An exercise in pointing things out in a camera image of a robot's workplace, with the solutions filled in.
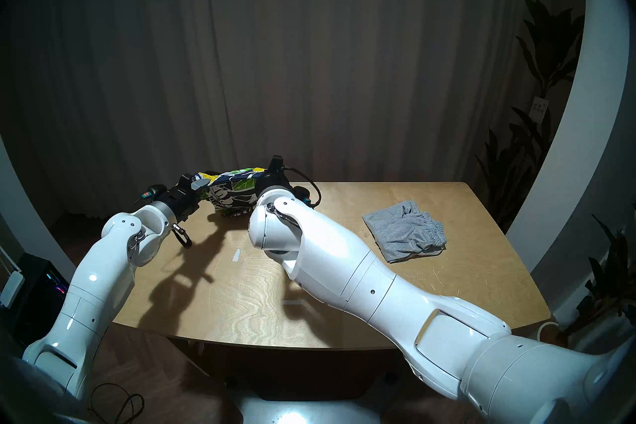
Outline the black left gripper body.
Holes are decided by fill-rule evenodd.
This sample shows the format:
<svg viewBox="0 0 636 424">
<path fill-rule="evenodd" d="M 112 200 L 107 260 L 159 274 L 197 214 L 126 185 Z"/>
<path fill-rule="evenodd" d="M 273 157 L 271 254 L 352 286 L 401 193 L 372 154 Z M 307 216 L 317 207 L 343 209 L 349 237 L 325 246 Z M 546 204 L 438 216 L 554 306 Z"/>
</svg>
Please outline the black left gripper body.
<svg viewBox="0 0 636 424">
<path fill-rule="evenodd" d="M 184 173 L 180 176 L 177 184 L 170 189 L 161 186 L 161 202 L 170 208 L 175 222 L 183 222 L 199 208 L 199 203 L 203 199 L 203 193 L 196 193 L 191 189 L 192 181 L 205 179 L 195 175 Z"/>
</svg>

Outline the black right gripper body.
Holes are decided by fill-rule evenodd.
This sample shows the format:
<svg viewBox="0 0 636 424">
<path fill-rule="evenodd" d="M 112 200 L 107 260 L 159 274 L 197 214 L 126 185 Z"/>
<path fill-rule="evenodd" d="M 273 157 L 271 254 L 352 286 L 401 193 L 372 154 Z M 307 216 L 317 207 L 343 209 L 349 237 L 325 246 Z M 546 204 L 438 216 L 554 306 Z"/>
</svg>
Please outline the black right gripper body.
<svg viewBox="0 0 636 424">
<path fill-rule="evenodd" d="M 262 176 L 256 178 L 257 202 L 274 202 L 277 198 L 293 199 L 293 188 L 284 173 L 282 156 L 273 156 Z"/>
</svg>

